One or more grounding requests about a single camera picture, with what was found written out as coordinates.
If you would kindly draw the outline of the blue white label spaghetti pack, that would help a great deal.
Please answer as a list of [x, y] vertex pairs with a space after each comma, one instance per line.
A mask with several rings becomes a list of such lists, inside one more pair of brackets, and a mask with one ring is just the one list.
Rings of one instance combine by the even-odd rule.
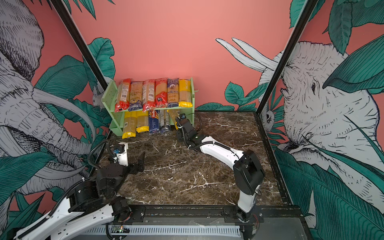
[[166, 110], [160, 110], [160, 132], [162, 135], [171, 132], [170, 115]]

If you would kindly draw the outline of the yellow spaghetti pack white label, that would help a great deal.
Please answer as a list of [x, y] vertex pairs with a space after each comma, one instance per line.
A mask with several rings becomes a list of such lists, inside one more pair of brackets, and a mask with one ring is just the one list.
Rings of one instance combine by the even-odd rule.
[[178, 127], [178, 123], [176, 121], [176, 118], [178, 118], [179, 115], [181, 114], [180, 110], [170, 109], [170, 110], [167, 110], [167, 112], [170, 115], [170, 120], [173, 122], [175, 128], [178, 130], [179, 127]]

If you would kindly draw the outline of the blue spaghetti pack underneath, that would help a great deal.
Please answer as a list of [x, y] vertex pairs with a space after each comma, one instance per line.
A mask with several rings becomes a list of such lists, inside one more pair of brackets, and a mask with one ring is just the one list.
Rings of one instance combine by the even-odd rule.
[[156, 134], [160, 131], [160, 115], [157, 110], [149, 111], [149, 133]]

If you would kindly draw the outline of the blue Ankara spaghetti pack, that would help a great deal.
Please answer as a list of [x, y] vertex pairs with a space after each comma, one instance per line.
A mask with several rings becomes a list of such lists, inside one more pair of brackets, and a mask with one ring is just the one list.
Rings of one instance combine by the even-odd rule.
[[179, 79], [168, 79], [167, 82], [168, 108], [179, 106]]

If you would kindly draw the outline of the yellow Pastatime spaghetti pack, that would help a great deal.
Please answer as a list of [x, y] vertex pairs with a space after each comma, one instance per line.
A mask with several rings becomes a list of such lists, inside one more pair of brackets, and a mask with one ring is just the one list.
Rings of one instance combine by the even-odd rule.
[[143, 133], [149, 131], [149, 113], [148, 112], [137, 112], [137, 132]]

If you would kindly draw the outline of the yellow spaghetti pack barcode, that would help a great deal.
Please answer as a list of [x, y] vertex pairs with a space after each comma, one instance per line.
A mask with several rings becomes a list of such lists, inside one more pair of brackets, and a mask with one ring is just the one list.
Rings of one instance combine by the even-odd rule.
[[136, 137], [137, 112], [125, 112], [122, 139]]

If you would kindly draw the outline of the yellow spaghetti pack top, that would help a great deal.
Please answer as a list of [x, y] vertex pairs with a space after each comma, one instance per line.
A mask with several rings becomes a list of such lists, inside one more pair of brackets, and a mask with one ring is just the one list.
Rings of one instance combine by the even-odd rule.
[[191, 81], [186, 79], [179, 80], [179, 107], [191, 108], [192, 103], [192, 86]]

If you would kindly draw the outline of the red yellow spaghetti pack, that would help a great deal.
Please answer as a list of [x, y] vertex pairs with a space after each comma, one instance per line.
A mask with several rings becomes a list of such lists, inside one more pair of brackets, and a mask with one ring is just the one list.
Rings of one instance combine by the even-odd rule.
[[156, 79], [155, 82], [155, 102], [156, 108], [166, 108], [168, 105], [168, 79]]

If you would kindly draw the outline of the blue yellow spaghetti pack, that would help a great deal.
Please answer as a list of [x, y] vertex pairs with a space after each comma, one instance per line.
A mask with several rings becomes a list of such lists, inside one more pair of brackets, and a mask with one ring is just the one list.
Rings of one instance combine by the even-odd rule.
[[130, 90], [129, 112], [138, 111], [143, 106], [143, 82], [132, 82]]

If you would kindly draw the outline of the red spaghetti pack white label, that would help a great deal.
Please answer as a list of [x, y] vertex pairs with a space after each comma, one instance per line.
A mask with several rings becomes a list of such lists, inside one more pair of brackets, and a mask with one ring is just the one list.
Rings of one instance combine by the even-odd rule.
[[156, 80], [147, 80], [143, 83], [143, 112], [147, 112], [156, 108], [155, 101], [155, 82]]

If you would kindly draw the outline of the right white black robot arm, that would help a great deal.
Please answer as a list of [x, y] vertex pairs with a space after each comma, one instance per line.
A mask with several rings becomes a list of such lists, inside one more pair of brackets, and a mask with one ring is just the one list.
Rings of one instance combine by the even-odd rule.
[[179, 142], [192, 151], [212, 156], [228, 166], [234, 173], [235, 183], [240, 190], [236, 215], [243, 223], [256, 214], [256, 195], [263, 183], [265, 171], [257, 155], [251, 151], [240, 151], [215, 140], [212, 136], [198, 132], [191, 122], [180, 115], [174, 118]]

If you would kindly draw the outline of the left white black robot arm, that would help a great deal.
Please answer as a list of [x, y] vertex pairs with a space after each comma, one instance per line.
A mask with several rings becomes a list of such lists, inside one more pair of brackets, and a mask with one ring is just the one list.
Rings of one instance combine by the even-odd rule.
[[136, 164], [110, 163], [97, 170], [96, 175], [80, 180], [71, 187], [53, 209], [24, 228], [14, 228], [9, 240], [70, 239], [101, 224], [113, 221], [125, 223], [133, 211], [118, 191], [128, 175], [145, 169], [145, 153]]

